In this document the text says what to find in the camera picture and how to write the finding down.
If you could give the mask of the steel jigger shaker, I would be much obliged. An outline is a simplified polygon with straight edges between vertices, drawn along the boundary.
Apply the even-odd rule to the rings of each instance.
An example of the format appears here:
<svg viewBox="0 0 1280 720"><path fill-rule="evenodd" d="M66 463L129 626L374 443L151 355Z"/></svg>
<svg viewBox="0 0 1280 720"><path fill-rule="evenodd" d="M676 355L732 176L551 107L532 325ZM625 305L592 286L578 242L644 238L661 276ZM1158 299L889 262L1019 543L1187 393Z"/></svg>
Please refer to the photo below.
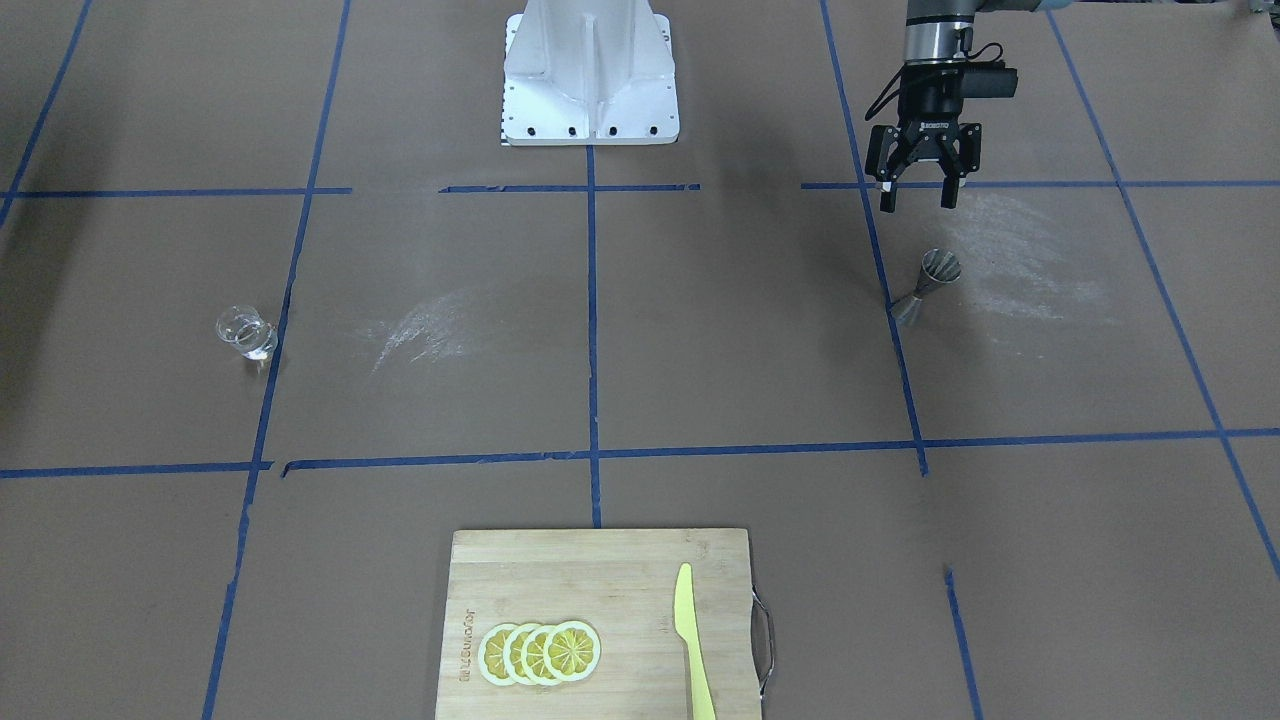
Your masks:
<svg viewBox="0 0 1280 720"><path fill-rule="evenodd" d="M933 292L956 282L963 273L957 255L946 249L931 249L922 256L913 288L890 306L890 315L899 325L910 325L920 314L924 300Z"/></svg>

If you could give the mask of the clear glass measuring cup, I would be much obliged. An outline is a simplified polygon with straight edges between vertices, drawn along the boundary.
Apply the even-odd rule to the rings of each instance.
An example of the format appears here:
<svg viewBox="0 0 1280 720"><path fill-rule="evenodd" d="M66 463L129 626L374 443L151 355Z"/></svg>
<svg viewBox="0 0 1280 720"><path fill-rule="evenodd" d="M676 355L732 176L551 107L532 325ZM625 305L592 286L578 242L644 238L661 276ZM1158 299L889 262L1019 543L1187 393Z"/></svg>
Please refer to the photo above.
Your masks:
<svg viewBox="0 0 1280 720"><path fill-rule="evenodd" d="M278 346L274 324L250 305L233 305L221 311L215 320L215 333L250 361L270 360Z"/></svg>

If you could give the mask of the wooden cutting board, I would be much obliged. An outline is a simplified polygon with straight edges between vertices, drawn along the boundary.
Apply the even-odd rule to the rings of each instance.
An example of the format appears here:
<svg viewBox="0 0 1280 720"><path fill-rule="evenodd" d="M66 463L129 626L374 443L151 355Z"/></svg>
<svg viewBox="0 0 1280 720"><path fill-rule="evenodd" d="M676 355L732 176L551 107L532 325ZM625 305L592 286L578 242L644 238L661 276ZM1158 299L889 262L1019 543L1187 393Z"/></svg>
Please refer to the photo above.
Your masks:
<svg viewBox="0 0 1280 720"><path fill-rule="evenodd" d="M739 528L460 530L451 548L439 719L692 719L673 589L692 565L701 655L718 719L759 719L749 536ZM595 628L594 674L493 685L480 641L502 623Z"/></svg>

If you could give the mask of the yellow plastic knife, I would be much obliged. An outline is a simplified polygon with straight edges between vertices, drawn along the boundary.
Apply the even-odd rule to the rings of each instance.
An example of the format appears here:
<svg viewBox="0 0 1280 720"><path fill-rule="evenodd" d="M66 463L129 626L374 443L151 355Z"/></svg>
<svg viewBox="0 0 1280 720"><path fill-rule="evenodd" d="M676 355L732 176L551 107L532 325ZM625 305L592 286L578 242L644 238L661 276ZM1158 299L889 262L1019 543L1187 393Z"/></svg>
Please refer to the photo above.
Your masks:
<svg viewBox="0 0 1280 720"><path fill-rule="evenodd" d="M677 635L685 644L691 717L716 719L716 706L701 655L692 565L690 562L682 562L677 570L673 589L673 624Z"/></svg>

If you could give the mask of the lemon slice two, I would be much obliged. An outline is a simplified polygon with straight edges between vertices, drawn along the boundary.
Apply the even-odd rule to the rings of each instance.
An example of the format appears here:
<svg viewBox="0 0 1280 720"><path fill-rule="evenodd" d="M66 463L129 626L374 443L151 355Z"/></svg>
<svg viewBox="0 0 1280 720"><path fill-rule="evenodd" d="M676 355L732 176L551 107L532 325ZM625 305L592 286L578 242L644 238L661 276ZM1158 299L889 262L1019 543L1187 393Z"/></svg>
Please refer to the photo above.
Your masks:
<svg viewBox="0 0 1280 720"><path fill-rule="evenodd" d="M554 634L553 626L541 625L532 633L526 644L526 662L536 685L554 687L561 684L561 679L552 670L547 655L548 642Z"/></svg>

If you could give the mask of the lemon slice four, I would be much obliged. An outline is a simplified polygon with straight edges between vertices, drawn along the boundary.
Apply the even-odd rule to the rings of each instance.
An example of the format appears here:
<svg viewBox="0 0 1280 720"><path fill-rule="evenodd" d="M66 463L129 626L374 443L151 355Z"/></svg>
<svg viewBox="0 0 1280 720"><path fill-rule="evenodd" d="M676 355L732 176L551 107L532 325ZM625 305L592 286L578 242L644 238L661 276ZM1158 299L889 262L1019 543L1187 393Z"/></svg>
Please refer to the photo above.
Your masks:
<svg viewBox="0 0 1280 720"><path fill-rule="evenodd" d="M516 628L512 623L494 625L480 641L479 670L481 678L493 685L508 687L515 684L515 679L506 666L506 647L511 633Z"/></svg>

